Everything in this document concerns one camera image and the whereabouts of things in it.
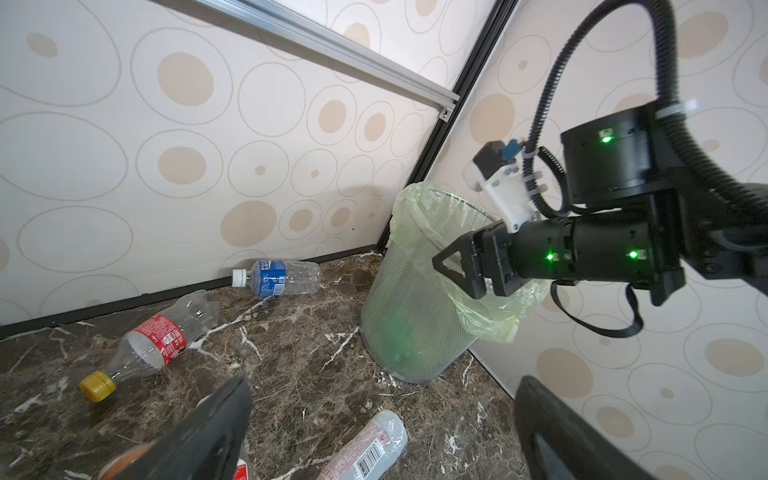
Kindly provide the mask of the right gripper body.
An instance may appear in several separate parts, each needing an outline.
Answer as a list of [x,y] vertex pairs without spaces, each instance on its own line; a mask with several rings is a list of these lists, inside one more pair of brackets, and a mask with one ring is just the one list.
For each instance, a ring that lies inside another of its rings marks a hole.
[[510,233],[498,221],[470,234],[470,296],[508,297],[531,280],[574,285],[577,219],[527,222]]

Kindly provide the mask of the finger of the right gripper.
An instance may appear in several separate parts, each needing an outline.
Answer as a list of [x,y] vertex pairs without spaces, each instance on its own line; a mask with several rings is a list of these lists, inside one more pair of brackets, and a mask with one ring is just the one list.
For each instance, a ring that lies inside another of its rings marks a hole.
[[474,234],[466,233],[432,258],[436,272],[472,299],[480,298],[480,260]]

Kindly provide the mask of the red label clear bottle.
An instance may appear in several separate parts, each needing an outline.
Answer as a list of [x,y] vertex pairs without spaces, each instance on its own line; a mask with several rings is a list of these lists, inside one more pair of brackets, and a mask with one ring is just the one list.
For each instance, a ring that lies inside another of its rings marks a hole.
[[127,380],[159,373],[213,329],[220,316],[220,303],[206,290],[181,297],[127,332],[111,360],[81,380],[81,392],[99,403]]

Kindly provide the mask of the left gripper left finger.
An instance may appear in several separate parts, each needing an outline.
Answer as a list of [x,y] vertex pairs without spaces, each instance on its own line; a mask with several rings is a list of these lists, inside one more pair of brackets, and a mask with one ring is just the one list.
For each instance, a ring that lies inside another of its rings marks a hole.
[[114,477],[244,479],[239,460],[251,408],[245,378],[229,379]]

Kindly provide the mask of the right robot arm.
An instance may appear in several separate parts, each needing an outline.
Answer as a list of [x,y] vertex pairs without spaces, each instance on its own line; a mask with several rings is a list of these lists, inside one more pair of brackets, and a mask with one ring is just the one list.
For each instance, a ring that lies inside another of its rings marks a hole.
[[687,124],[679,96],[676,24],[667,1],[646,1],[655,49],[655,98],[561,134],[561,157],[540,141],[566,66],[590,31],[619,10],[596,6],[555,59],[530,130],[486,142],[468,163],[468,184],[486,193],[499,219],[460,235],[433,256],[434,270],[470,298],[509,297],[536,280],[625,287],[630,324],[608,338],[639,334],[636,297],[660,306],[693,269],[708,280],[767,289],[767,188],[743,183],[712,160]]

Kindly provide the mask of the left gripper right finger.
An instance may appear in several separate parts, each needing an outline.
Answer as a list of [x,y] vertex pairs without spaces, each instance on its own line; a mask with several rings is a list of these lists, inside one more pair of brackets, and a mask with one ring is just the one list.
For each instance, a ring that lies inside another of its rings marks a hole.
[[654,478],[535,377],[522,378],[514,403],[515,426],[533,479]]

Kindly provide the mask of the blue label water bottle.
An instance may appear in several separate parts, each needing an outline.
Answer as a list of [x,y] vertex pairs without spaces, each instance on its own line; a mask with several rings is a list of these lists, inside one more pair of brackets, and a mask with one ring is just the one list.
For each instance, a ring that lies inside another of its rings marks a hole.
[[257,260],[249,269],[233,269],[233,288],[247,288],[259,298],[311,295],[320,288],[320,267],[313,262]]

